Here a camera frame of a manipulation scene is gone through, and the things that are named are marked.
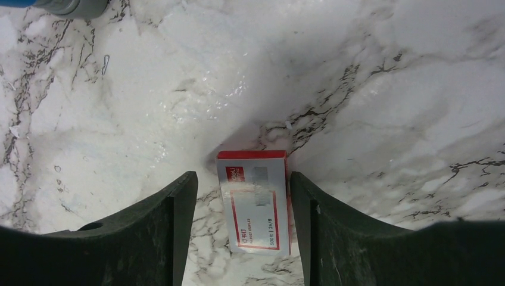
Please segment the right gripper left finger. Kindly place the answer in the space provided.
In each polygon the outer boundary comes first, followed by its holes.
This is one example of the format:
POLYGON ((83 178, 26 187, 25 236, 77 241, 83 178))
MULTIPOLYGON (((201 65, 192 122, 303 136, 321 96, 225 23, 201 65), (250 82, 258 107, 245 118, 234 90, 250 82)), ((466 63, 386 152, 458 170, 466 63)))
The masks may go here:
POLYGON ((188 171, 76 231, 1 228, 2 285, 181 285, 198 191, 188 171))

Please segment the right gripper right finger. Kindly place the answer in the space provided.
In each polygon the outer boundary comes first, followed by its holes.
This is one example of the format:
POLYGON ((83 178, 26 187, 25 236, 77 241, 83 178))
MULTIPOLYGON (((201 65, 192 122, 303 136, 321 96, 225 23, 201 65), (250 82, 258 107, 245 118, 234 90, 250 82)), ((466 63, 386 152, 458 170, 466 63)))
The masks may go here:
POLYGON ((290 178, 306 285, 503 285, 504 222, 412 231, 370 217, 300 172, 290 178))

